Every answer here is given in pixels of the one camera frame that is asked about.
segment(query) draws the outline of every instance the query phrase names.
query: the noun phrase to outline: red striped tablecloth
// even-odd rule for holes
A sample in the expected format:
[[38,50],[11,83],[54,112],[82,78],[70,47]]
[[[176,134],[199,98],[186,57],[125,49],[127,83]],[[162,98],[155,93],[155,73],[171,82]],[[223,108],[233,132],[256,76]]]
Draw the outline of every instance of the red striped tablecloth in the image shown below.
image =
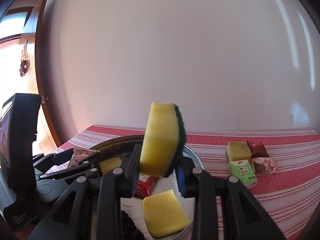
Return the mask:
[[[143,129],[93,125],[63,144],[55,153],[74,145],[90,148],[119,136],[144,134]],[[294,240],[313,214],[320,199],[320,135],[313,128],[290,130],[188,132],[187,146],[201,159],[213,176],[228,176],[228,141],[262,142],[276,159],[277,174],[257,176],[250,191],[268,211],[284,235]],[[49,172],[66,168],[53,167]],[[222,214],[218,212],[222,237]]]

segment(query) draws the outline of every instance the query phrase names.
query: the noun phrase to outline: sponge scouring pad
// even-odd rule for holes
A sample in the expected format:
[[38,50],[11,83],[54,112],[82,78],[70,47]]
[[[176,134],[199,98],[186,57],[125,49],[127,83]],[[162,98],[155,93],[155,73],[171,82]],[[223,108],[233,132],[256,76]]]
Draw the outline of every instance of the sponge scouring pad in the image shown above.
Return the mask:
[[142,201],[142,212],[148,231],[153,237],[181,231],[190,223],[173,190],[145,197]]
[[140,172],[168,177],[182,157],[185,142],[179,108],[170,103],[152,103],[140,155]]
[[102,174],[113,170],[114,168],[120,167],[121,159],[119,157],[114,157],[99,163]]
[[227,156],[229,162],[250,160],[251,151],[246,142],[228,142]]

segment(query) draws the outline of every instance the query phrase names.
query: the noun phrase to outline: black monitor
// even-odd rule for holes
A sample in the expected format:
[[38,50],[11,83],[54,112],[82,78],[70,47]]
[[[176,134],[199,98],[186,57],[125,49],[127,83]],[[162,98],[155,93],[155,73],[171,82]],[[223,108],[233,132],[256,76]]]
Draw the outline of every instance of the black monitor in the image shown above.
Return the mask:
[[0,165],[14,192],[36,188],[32,143],[36,140],[41,96],[14,94],[2,107],[0,120]]
[[13,231],[37,216],[32,143],[40,105],[40,95],[17,93],[1,109],[0,213]]

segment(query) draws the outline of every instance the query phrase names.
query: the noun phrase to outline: snack package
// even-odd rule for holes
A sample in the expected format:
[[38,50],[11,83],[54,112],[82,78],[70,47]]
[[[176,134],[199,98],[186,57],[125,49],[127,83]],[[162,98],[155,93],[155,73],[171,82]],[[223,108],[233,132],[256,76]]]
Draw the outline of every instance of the snack package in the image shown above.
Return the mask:
[[236,176],[247,188],[253,188],[258,180],[248,160],[229,162],[230,175]]
[[248,147],[251,151],[251,159],[258,158],[258,157],[264,157],[269,158],[270,156],[267,153],[266,148],[264,147],[263,143],[254,144],[250,141],[247,141]]
[[138,180],[138,188],[135,195],[145,198],[151,195],[151,191],[153,186],[156,183],[156,177],[144,175],[140,173],[139,180]]
[[85,159],[86,157],[95,154],[98,152],[97,150],[91,150],[91,149],[85,149],[79,146],[74,146],[73,147],[73,155],[70,159],[70,162],[68,164],[67,168],[77,166],[80,161]]
[[274,158],[253,158],[251,160],[252,168],[255,173],[271,174],[277,172]]

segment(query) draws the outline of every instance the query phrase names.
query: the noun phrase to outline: black device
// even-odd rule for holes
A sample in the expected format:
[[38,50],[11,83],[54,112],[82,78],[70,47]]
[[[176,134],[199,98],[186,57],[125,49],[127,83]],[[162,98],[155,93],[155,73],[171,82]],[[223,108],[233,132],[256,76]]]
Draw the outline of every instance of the black device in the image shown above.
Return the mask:
[[41,96],[14,94],[0,120],[0,210],[13,231],[33,220],[36,177],[32,143],[36,140]]
[[[124,158],[121,167],[104,176],[101,176],[97,165],[101,160],[100,153],[84,159],[72,170],[40,176],[39,181],[44,184],[54,179],[68,182],[68,186],[41,218],[28,240],[90,239],[92,234],[96,240],[122,240],[120,198],[134,196],[140,174],[141,148],[140,143],[135,144],[132,155]],[[71,153],[57,154],[59,163],[66,161],[64,156],[71,157]],[[54,159],[55,155],[47,155],[35,163],[35,168],[45,171]],[[196,200],[192,240],[218,239],[216,196],[221,197],[225,240],[285,240],[278,226],[237,177],[212,177],[195,167],[193,160],[187,157],[179,160],[175,174],[182,196]],[[92,232],[92,210],[96,198],[97,218]]]
[[[137,189],[143,135],[101,143],[95,148],[100,152],[78,166],[46,174],[53,165],[69,161],[73,149],[32,156],[40,104],[39,95],[15,94],[3,105],[0,210],[7,224],[16,231],[33,220],[37,225],[28,240],[87,240],[92,235],[96,240],[122,240],[120,198],[133,197]],[[123,140],[129,140],[126,149],[121,148]],[[99,163],[106,158],[107,149],[125,158],[120,168],[102,176]],[[192,240],[218,239],[216,196],[221,197],[225,240],[255,240],[257,234],[260,240],[285,240],[237,177],[212,177],[187,157],[177,162],[175,174],[181,195],[195,198]]]

